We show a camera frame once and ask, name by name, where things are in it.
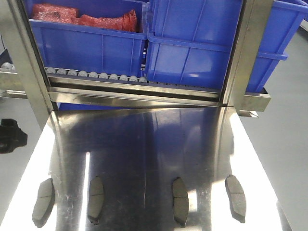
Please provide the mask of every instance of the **metal post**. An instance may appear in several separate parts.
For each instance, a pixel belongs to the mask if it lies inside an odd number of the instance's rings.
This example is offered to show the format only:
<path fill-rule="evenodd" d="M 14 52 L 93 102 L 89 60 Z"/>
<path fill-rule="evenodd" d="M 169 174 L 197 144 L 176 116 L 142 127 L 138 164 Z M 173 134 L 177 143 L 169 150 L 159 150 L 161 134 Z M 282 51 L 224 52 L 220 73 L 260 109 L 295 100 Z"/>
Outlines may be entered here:
<path fill-rule="evenodd" d="M 220 101 L 239 112 L 274 0 L 244 0 Z"/>
<path fill-rule="evenodd" d="M 0 33 L 43 129 L 54 104 L 48 95 L 50 84 L 22 0 L 2 0 L 0 15 Z"/>

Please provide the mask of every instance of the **blue storage crate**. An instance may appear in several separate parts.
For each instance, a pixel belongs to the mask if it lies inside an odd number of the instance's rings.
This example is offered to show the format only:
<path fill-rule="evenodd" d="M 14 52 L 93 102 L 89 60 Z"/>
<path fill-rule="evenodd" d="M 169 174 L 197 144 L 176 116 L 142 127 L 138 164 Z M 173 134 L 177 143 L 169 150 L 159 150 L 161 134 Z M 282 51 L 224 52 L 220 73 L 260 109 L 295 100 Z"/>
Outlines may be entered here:
<path fill-rule="evenodd" d="M 221 89 L 231 47 L 167 39 L 148 33 L 145 73 L 149 81 Z M 247 90 L 260 92 L 286 55 L 259 52 Z"/>
<path fill-rule="evenodd" d="M 246 92 L 261 92 L 270 75 L 280 60 L 287 60 L 288 55 L 259 52 L 250 76 Z"/>
<path fill-rule="evenodd" d="M 155 0 L 155 36 L 231 46 L 242 0 Z"/>
<path fill-rule="evenodd" d="M 79 15 L 120 17 L 134 9 L 139 33 L 30 20 L 45 66 L 140 76 L 146 36 L 146 3 L 134 0 L 24 0 L 30 17 L 36 3 L 75 7 Z"/>
<path fill-rule="evenodd" d="M 60 103 L 60 111 L 71 111 L 71 110 L 116 110 L 116 109 L 127 109 L 125 107 L 110 107 L 110 106 L 99 106 L 99 105 L 88 105 L 88 104 L 77 104 L 77 103 Z"/>
<path fill-rule="evenodd" d="M 242 0 L 153 0 L 152 31 L 156 36 L 232 45 Z M 260 51 L 283 53 L 308 14 L 302 0 L 276 0 Z"/>
<path fill-rule="evenodd" d="M 275 0 L 259 50 L 283 53 L 307 14 L 302 0 Z"/>
<path fill-rule="evenodd" d="M 308 22 L 308 14 L 305 17 L 305 20 Z"/>

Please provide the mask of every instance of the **metal frame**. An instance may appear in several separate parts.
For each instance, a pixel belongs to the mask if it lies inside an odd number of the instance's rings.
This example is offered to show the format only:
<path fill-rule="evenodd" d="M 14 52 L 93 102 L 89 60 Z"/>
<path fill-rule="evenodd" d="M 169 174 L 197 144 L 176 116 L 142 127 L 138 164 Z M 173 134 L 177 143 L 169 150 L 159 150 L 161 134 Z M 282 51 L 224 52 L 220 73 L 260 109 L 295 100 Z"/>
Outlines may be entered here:
<path fill-rule="evenodd" d="M 264 111 L 267 92 L 246 93 L 273 0 L 243 0 L 242 12 L 222 92 L 168 84 L 125 83 L 101 79 L 47 75 L 31 32 L 22 0 L 3 0 L 0 24 L 18 74 L 0 69 L 0 88 L 7 97 L 26 92 L 42 127 L 53 102 L 85 103 L 135 108 L 215 106 L 237 112 Z"/>
<path fill-rule="evenodd" d="M 303 28 L 305 31 L 308 32 L 308 22 L 304 19 L 300 24 L 300 27 Z"/>
<path fill-rule="evenodd" d="M 1 35 L 14 60 L 37 121 L 43 128 L 50 112 L 56 109 L 56 104 L 50 101 L 48 95 L 49 81 L 23 2 L 2 0 L 0 15 Z"/>

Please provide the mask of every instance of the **gray floor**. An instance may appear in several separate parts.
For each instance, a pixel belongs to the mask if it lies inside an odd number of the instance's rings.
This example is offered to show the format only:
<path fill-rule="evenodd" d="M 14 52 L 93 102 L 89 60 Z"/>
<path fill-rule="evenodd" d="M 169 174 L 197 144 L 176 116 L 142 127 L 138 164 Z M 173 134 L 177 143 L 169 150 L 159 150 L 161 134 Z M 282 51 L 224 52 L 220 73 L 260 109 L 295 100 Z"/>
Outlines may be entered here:
<path fill-rule="evenodd" d="M 266 89 L 272 96 L 260 118 L 242 123 L 293 231 L 308 230 L 308 33 L 299 29 Z"/>
<path fill-rule="evenodd" d="M 266 89 L 272 96 L 260 118 L 242 122 L 285 210 L 293 231 L 308 230 L 308 33 L 302 29 L 287 48 L 288 61 L 280 62 Z M 1 156 L 0 188 L 12 191 L 39 138 L 40 130 L 27 100 L 0 100 L 0 118 L 15 118 L 29 135 L 26 148 Z M 0 205 L 7 206 L 1 194 Z"/>
<path fill-rule="evenodd" d="M 0 52 L 4 50 L 4 43 L 2 43 L 1 35 L 0 35 Z"/>
<path fill-rule="evenodd" d="M 28 144 L 0 154 L 0 224 L 41 133 L 28 100 L 0 98 L 0 119 L 5 118 L 17 121 L 28 135 Z"/>

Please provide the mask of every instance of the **red item in plastic bag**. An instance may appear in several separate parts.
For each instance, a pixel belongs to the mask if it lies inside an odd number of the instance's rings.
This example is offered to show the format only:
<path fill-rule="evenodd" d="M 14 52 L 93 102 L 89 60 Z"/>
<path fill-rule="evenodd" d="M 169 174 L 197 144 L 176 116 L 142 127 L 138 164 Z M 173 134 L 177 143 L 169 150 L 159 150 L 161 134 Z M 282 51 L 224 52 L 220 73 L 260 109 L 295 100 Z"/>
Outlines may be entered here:
<path fill-rule="evenodd" d="M 77 8 L 58 6 L 49 3 L 34 4 L 32 14 L 33 16 L 40 12 L 58 12 L 63 18 L 78 18 L 79 10 Z"/>
<path fill-rule="evenodd" d="M 137 16 L 135 10 L 131 10 L 129 13 L 130 20 L 130 28 L 129 31 L 136 32 L 137 31 Z"/>
<path fill-rule="evenodd" d="M 93 26 L 95 23 L 95 19 L 94 17 L 91 17 L 89 15 L 82 15 L 79 19 L 79 25 L 84 25 L 84 26 Z"/>
<path fill-rule="evenodd" d="M 135 10 L 131 10 L 129 13 L 118 18 L 95 18 L 86 14 L 78 18 L 77 8 L 57 6 L 49 3 L 35 4 L 33 6 L 32 18 L 49 22 L 70 23 L 130 32 L 136 32 L 137 26 Z"/>

